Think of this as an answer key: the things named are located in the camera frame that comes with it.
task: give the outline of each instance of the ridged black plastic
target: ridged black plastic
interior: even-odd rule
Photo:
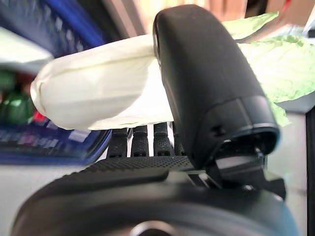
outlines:
[[[106,157],[127,157],[127,128],[113,129]]]
[[[149,156],[148,128],[146,125],[133,129],[131,157]]]
[[[154,125],[154,156],[174,156],[174,148],[168,138],[167,123]]]

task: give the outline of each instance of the blue shopping basket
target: blue shopping basket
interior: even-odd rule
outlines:
[[[74,0],[0,0],[0,26],[55,57],[103,45],[104,33]],[[56,127],[49,119],[29,125],[0,124],[0,163],[87,165],[107,148],[111,130]]]

